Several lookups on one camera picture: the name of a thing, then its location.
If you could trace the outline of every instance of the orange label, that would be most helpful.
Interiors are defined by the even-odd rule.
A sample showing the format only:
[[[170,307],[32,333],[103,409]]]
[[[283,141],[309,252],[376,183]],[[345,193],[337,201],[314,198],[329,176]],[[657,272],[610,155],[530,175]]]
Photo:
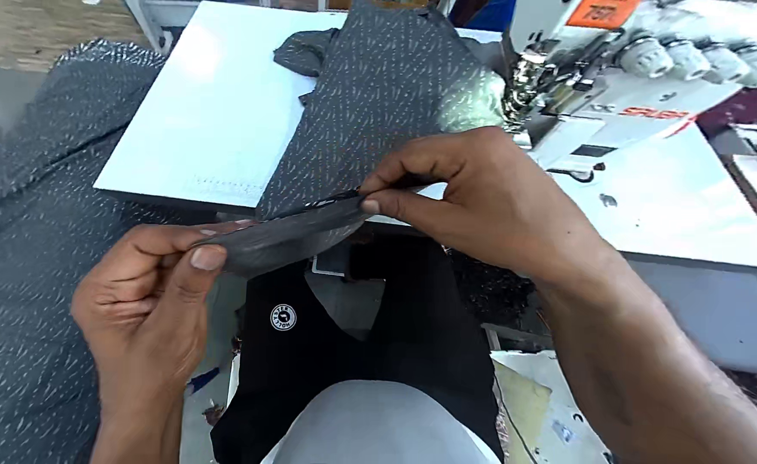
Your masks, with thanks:
[[[568,26],[616,29],[622,26],[641,0],[582,0]]]

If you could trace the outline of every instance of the left hand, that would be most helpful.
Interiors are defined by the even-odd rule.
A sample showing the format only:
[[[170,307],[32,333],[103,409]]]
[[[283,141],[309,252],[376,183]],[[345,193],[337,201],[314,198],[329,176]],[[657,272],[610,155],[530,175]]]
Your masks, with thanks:
[[[163,415],[148,409],[182,398],[204,354],[207,293],[227,258],[219,245],[189,247],[245,226],[135,227],[78,285],[72,315],[95,358],[103,419]]]

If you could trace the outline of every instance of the sewing machine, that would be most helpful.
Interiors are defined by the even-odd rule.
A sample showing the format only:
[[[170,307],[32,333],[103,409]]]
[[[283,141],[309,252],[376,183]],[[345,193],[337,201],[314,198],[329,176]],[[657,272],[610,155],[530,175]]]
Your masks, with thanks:
[[[616,149],[757,88],[756,3],[518,0],[501,44],[507,130],[580,182]]]

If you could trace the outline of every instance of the gray patterned fabric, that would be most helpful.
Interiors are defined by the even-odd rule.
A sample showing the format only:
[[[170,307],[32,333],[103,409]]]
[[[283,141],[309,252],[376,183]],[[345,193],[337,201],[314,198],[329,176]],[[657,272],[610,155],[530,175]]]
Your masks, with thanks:
[[[302,76],[317,78],[322,73],[324,57],[338,29],[304,31],[292,34],[275,50],[274,61]]]
[[[433,8],[356,1],[329,47],[317,46],[323,37],[311,41],[300,34],[277,50],[277,62],[304,72],[307,50],[296,44],[311,43],[314,55],[328,52],[299,128],[258,204],[261,220],[357,188],[385,154],[410,139],[502,122],[497,92],[504,81]]]
[[[69,315],[81,277],[132,226],[214,218],[92,188],[162,63],[105,40],[70,50],[1,144],[0,464],[74,462],[94,437],[95,369]]]
[[[369,217],[359,209],[361,200],[357,196],[336,201],[330,206],[217,235],[200,244],[227,248],[224,270],[254,278],[311,258],[347,238]]]

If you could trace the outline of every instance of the circular logo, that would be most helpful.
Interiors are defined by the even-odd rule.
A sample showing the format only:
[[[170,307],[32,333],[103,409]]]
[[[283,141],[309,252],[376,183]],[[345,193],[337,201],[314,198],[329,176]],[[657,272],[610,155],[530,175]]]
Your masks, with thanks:
[[[290,305],[278,305],[270,314],[270,322],[276,330],[290,330],[295,325],[295,310]]]

